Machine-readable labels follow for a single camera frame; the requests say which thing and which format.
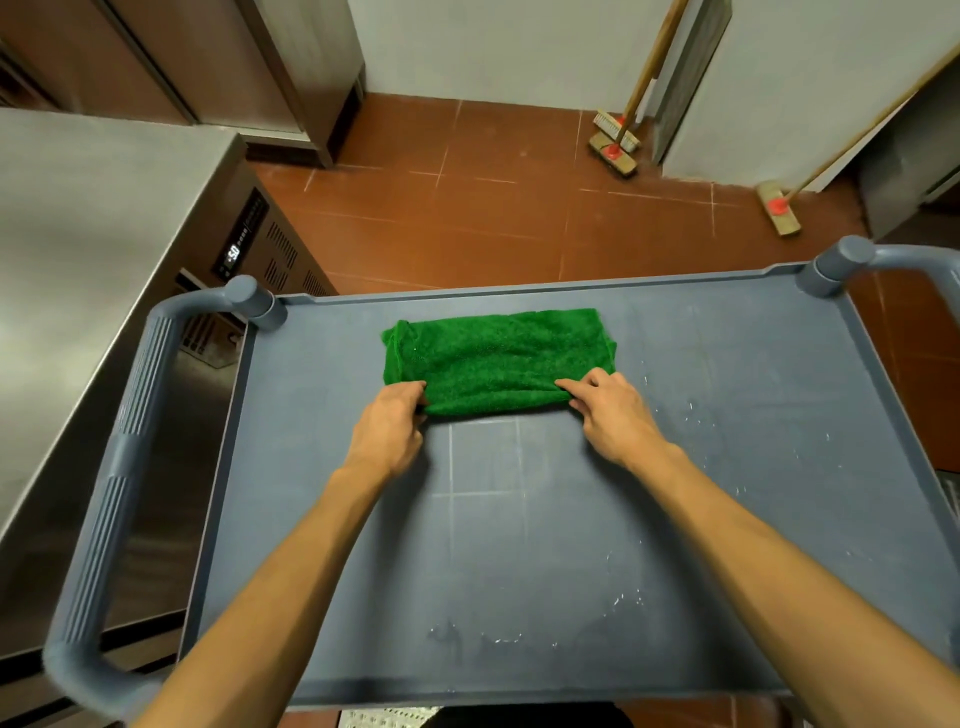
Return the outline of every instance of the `green towel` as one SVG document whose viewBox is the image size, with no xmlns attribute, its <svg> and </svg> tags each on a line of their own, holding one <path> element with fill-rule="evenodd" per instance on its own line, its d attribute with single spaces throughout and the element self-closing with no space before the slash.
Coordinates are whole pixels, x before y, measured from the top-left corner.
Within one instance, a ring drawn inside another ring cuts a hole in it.
<svg viewBox="0 0 960 728">
<path fill-rule="evenodd" d="M 580 379 L 594 367 L 612 374 L 616 353 L 595 308 L 398 321 L 380 338 L 387 345 L 383 381 L 425 379 L 431 415 L 568 401 L 554 380 Z"/>
</svg>

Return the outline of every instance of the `hand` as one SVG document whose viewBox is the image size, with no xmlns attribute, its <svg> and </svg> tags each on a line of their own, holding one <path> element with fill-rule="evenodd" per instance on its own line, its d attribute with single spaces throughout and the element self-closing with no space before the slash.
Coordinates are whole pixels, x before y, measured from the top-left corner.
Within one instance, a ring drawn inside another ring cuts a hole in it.
<svg viewBox="0 0 960 728">
<path fill-rule="evenodd" d="M 678 449 L 660 434 L 643 397 L 619 372 L 596 368 L 580 381 L 555 383 L 573 395 L 570 406 L 584 416 L 584 434 L 608 460 L 636 472 L 645 458 Z"/>
<path fill-rule="evenodd" d="M 416 415 L 423 400 L 425 381 L 402 381 L 380 390 L 353 428 L 353 439 L 344 468 L 372 469 L 386 482 L 403 473 L 423 444 L 418 427 L 426 415 Z"/>
</svg>

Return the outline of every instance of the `forearm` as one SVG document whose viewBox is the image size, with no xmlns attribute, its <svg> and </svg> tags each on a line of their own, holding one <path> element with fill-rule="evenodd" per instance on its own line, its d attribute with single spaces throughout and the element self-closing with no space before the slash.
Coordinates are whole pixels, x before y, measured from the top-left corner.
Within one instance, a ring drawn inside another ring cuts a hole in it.
<svg viewBox="0 0 960 728">
<path fill-rule="evenodd" d="M 341 469 L 177 666 L 137 728 L 275 726 L 383 477 Z"/>
<path fill-rule="evenodd" d="M 631 470 L 696 545 L 818 726 L 956 724 L 960 678 L 679 449 Z"/>
</svg>

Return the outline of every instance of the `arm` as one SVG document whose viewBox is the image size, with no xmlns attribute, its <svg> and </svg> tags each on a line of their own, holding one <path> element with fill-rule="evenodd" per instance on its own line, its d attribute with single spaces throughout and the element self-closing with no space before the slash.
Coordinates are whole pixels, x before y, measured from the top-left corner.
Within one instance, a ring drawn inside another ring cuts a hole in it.
<svg viewBox="0 0 960 728">
<path fill-rule="evenodd" d="M 276 726 L 360 529 L 386 483 L 420 450 L 414 411 L 423 385 L 384 387 L 364 410 L 343 467 L 173 671 L 136 728 Z"/>
<path fill-rule="evenodd" d="M 819 728 L 960 723 L 960 677 L 666 442 L 623 375 L 594 369 L 557 384 L 597 451 L 639 478 L 696 545 Z"/>
</svg>

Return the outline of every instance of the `stainless steel cabinet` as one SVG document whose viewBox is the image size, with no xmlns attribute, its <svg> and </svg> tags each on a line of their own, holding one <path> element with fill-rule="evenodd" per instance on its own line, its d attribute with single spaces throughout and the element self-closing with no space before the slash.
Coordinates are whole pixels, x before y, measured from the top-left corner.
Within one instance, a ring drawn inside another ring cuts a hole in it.
<svg viewBox="0 0 960 728">
<path fill-rule="evenodd" d="M 227 126 L 324 165 L 362 69 L 348 0 L 0 3 L 0 103 Z"/>
<path fill-rule="evenodd" d="M 0 3 L 0 40 L 65 111 L 190 123 L 90 0 Z"/>
<path fill-rule="evenodd" d="M 201 123 L 301 131 L 233 0 L 112 6 Z"/>
</svg>

